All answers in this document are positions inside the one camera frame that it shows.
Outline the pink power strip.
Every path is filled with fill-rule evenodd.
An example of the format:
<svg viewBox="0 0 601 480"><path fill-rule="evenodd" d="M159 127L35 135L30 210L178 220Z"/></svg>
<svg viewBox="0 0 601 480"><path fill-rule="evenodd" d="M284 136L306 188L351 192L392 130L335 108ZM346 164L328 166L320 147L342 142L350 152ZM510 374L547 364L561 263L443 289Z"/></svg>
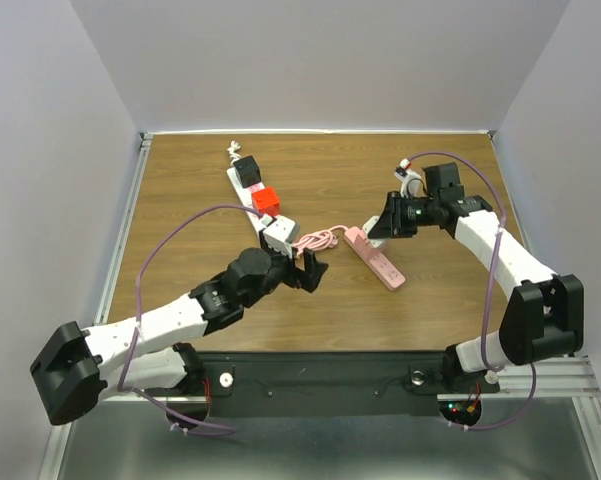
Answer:
<svg viewBox="0 0 601 480"><path fill-rule="evenodd" d="M347 229L344 232L344 240L388 290L395 291L405 283L405 276L388 260L381 249L371 244L362 229Z"/></svg>

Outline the red cube socket plug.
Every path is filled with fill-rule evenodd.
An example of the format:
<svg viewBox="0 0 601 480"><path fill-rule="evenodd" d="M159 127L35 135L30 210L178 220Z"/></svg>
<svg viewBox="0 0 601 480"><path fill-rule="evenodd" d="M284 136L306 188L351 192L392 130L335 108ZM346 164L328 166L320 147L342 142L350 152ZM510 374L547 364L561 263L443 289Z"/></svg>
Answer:
<svg viewBox="0 0 601 480"><path fill-rule="evenodd" d="M261 214L271 217L276 217L280 214L280 200L273 187L265 187L252 192L251 199L253 207Z"/></svg>

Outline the white multicolour power strip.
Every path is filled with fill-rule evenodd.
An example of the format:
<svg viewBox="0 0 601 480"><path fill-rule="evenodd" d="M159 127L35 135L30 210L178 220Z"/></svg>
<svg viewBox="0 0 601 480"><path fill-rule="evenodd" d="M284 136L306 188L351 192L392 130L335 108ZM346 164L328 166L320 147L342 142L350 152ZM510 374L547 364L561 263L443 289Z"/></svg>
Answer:
<svg viewBox="0 0 601 480"><path fill-rule="evenodd" d="M263 228L263 225L261 223L261 217L260 217L261 213L253 207L251 193L254 191L263 189L267 186L265 186L261 182L259 184L253 185L252 187L250 187L248 189L245 189L241 186L234 167L230 167L226 171L226 173L227 173L228 179L229 179L238 199L240 200L240 203L243 206L256 211L255 214L247 213L247 218L249 219L255 233L259 234L260 230Z"/></svg>

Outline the black cube socket plug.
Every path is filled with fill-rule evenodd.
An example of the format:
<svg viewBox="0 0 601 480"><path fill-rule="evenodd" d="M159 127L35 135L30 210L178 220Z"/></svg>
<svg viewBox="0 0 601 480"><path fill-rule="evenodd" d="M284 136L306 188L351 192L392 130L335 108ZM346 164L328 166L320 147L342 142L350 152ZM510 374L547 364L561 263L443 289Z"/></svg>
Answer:
<svg viewBox="0 0 601 480"><path fill-rule="evenodd" d="M253 156L235 160L233 167L243 188L248 189L262 182L259 166Z"/></svg>

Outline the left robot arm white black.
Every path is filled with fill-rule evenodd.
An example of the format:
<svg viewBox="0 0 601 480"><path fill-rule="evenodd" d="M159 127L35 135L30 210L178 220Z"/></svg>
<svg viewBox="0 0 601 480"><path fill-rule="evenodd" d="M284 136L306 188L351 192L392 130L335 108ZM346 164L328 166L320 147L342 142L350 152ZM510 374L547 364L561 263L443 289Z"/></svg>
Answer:
<svg viewBox="0 0 601 480"><path fill-rule="evenodd" d="M128 393L187 396L205 393L207 371L190 340L239 321L247 308L279 285L314 292L327 271L312 250L281 251L262 240L243 250L227 268L157 309L137 310L116 323L55 329L30 366L53 426L71 423L100 401Z"/></svg>

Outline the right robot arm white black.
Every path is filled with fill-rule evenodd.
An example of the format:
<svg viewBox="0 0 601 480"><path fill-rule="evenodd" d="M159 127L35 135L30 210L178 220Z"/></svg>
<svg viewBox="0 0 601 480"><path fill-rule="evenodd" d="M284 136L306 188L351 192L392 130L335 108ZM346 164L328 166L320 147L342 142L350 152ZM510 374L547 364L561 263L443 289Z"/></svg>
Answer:
<svg viewBox="0 0 601 480"><path fill-rule="evenodd" d="M476 372L527 365L579 351L584 344L584 286L542 264L505 228L480 195L466 194L456 164L416 173L404 159L395 169L401 182L367 236L371 240L411 238L421 227L437 226L470 251L488 271L487 294L500 287L507 299L497 331L445 350L443 384L462 390Z"/></svg>

